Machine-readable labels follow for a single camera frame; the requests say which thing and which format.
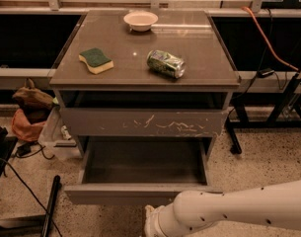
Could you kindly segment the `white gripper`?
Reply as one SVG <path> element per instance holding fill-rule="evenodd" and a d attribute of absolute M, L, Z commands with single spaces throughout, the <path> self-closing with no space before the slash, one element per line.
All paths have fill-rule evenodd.
<path fill-rule="evenodd" d="M 177 220 L 171 204 L 156 208 L 146 205 L 144 232 L 146 237 L 183 237 L 189 228 Z"/>

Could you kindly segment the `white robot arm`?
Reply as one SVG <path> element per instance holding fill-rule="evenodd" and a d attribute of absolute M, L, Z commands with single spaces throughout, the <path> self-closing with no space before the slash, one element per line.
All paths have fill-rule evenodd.
<path fill-rule="evenodd" d="M 218 221 L 301 230 L 301 181 L 213 194 L 185 191 L 166 206 L 146 207 L 146 237 L 182 237 Z"/>

